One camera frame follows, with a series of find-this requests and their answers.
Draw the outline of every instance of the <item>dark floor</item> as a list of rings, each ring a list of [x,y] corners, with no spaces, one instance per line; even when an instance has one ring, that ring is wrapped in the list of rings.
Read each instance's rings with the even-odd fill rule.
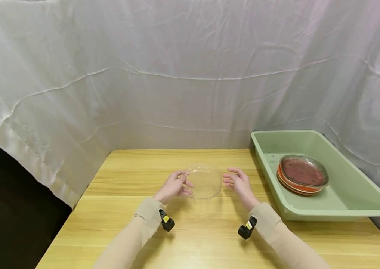
[[[35,268],[70,212],[0,148],[0,268]]]

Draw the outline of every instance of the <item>stack of plates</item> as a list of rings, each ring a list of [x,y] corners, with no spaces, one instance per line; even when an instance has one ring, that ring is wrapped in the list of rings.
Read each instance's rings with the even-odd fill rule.
[[[324,165],[306,156],[283,156],[276,175],[284,187],[300,195],[315,195],[329,184]]]

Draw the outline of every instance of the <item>person's left hand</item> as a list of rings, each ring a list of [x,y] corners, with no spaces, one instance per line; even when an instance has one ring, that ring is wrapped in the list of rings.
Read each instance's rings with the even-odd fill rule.
[[[187,172],[181,170],[173,172],[153,198],[162,204],[167,204],[167,202],[175,195],[192,195],[193,192],[186,189],[183,184],[189,187],[194,187],[193,184],[187,180]]]

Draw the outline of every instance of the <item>hand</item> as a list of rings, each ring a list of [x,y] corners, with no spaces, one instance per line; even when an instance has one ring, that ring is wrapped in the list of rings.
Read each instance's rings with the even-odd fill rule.
[[[167,178],[161,189],[153,196],[153,198],[162,204],[167,204],[167,202],[175,195],[192,195],[193,191],[186,189],[182,184],[189,187],[194,187],[193,184],[187,180],[187,172],[173,172]]]
[[[239,168],[229,168],[227,171],[232,173],[223,175],[224,186],[235,190],[248,211],[251,211],[254,207],[258,206],[260,202],[254,196],[248,176]]]

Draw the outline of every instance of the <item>sleeve cuff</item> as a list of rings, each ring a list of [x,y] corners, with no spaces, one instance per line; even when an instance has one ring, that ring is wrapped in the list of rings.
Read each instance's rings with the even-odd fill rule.
[[[153,198],[147,198],[144,201],[142,201],[142,203],[136,210],[134,217],[142,218],[147,227],[147,230],[144,233],[143,243],[150,239],[160,226],[160,209],[164,210],[164,205],[162,203],[154,200]]]
[[[272,233],[277,223],[282,223],[280,216],[267,203],[262,203],[251,210],[249,216],[257,219],[256,229],[269,245],[272,243]]]

